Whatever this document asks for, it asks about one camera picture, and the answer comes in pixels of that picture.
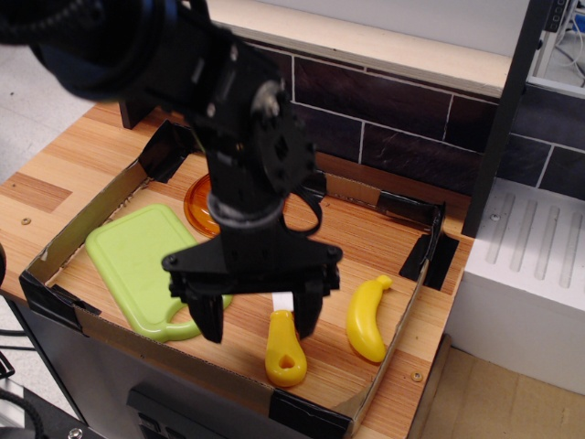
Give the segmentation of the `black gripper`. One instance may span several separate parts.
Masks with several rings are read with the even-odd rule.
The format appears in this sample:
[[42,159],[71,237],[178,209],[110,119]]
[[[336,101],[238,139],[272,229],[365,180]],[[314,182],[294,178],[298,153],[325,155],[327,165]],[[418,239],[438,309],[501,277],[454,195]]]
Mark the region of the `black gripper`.
[[173,296],[188,304],[201,335],[223,338],[224,294],[292,293],[300,339],[311,336],[323,297],[339,287],[342,250],[288,230],[277,220],[261,230],[223,230],[209,241],[169,254]]

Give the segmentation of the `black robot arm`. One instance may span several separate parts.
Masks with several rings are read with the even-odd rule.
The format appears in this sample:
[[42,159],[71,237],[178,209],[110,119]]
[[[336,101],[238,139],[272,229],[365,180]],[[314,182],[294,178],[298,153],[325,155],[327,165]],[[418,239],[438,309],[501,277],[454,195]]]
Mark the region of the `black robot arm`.
[[1,40],[78,97],[177,112],[201,136],[220,233],[162,265],[205,338],[222,339],[224,295],[268,292],[291,293],[298,335],[313,334],[342,252],[285,224],[316,163],[275,64],[202,1],[4,1]]

